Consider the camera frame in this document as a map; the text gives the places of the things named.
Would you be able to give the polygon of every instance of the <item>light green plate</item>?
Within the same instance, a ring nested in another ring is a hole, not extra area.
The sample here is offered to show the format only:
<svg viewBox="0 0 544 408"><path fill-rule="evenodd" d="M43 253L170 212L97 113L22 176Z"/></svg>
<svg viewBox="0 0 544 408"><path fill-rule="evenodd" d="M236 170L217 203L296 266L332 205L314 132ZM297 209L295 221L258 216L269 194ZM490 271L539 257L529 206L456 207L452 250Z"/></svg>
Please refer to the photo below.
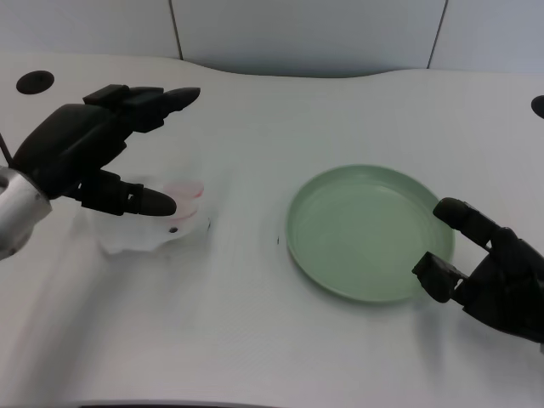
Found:
<svg viewBox="0 0 544 408"><path fill-rule="evenodd" d="M338 295L367 302L421 291L412 268L426 251L450 260L453 231L433 215L425 186L383 167L346 166L312 178L287 215L300 268Z"/></svg>

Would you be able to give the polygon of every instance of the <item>table surface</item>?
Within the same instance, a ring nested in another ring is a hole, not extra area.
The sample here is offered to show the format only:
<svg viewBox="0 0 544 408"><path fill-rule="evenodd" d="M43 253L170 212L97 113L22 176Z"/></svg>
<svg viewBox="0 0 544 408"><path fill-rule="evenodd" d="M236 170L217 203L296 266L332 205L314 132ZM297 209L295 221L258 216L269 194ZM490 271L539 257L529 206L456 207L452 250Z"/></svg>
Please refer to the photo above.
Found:
<svg viewBox="0 0 544 408"><path fill-rule="evenodd" d="M17 94L34 70L53 72L54 85ZM0 132L12 150L58 106L109 83L201 87L164 127L131 136L109 168L198 167L212 222L153 254L109 256L77 204L56 201L25 250L0 263L1 405L542 406L538 345L456 303L334 297L290 261L284 220L305 181L368 163L470 202L543 251L544 120L530 102L544 75L306 79L172 59L4 54L0 76ZM459 270L483 256L457 237Z"/></svg>

